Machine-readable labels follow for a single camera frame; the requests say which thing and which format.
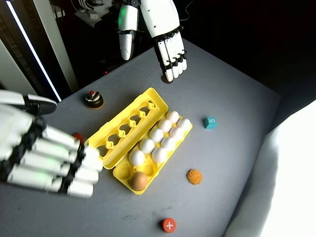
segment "robotic arm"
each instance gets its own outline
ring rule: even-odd
[[[4,90],[0,90],[0,103],[11,104],[0,104],[0,180],[91,197],[102,170],[98,150],[27,113],[50,113],[56,103],[31,95],[23,99],[18,93]]]
[[[160,67],[171,83],[187,69],[187,58],[180,30],[179,16],[172,0],[125,0],[118,18],[119,43],[124,60],[133,54],[138,10],[143,14],[147,29],[155,41]]]

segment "gray table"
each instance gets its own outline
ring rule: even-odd
[[[150,49],[59,103],[47,120],[85,138],[153,87],[194,127],[143,195],[137,196],[103,170],[92,198],[80,199],[0,184],[2,237],[159,237],[159,221],[177,222],[173,236],[220,237],[279,103],[279,95],[211,54],[184,41],[188,69],[172,84]],[[90,90],[106,100],[96,111],[82,102]],[[206,130],[203,119],[218,119]],[[203,174],[200,185],[186,178]]]

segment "blue cube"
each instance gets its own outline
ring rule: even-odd
[[[204,126],[206,129],[214,129],[217,126],[216,118],[207,117],[204,119]]]

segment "yellow egg carton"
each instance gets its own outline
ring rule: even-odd
[[[154,163],[151,154],[148,154],[145,155],[142,166],[130,165],[128,161],[130,152],[139,150],[140,140],[149,137],[150,129],[153,126],[157,127],[158,121],[165,118],[167,111],[167,104],[153,88],[149,88],[85,142],[86,145],[89,144],[100,150],[103,166],[106,169],[115,167],[113,175],[137,195],[144,193],[193,127],[191,124],[183,138],[176,142],[175,149],[167,153],[165,162]],[[160,143],[155,143],[156,147],[160,147]],[[148,183],[141,191],[133,190],[129,184],[133,174],[138,171],[144,172],[148,177]]]

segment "light strip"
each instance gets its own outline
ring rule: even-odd
[[[31,44],[31,41],[30,41],[29,37],[27,36],[27,34],[26,34],[26,32],[25,32],[25,30],[24,30],[24,28],[23,28],[23,26],[22,26],[22,24],[20,22],[20,19],[18,18],[18,16],[17,16],[17,14],[16,14],[11,2],[10,1],[6,1],[6,4],[8,5],[8,7],[9,7],[9,9],[10,9],[10,11],[11,11],[11,13],[12,13],[12,15],[13,15],[15,21],[16,21],[16,23],[18,24],[18,26],[19,26],[19,28],[20,28],[23,36],[24,36],[24,39],[26,40],[26,43],[28,43],[28,45],[29,45],[29,47],[30,47],[30,49],[31,49],[31,51],[32,51],[37,63],[39,64],[39,67],[41,68],[42,72],[44,73],[44,75],[45,75],[50,87],[54,91],[54,93],[55,93],[55,95],[56,95],[56,97],[58,99],[58,102],[60,102],[61,99],[60,99],[60,97],[59,97],[59,95],[57,93],[57,90],[55,89],[53,83],[51,82],[51,80],[50,80],[50,78],[49,78],[49,76],[48,76],[43,64],[40,62],[40,59],[39,59],[38,55],[36,54],[36,52],[35,52],[35,50],[33,48],[33,45]]]

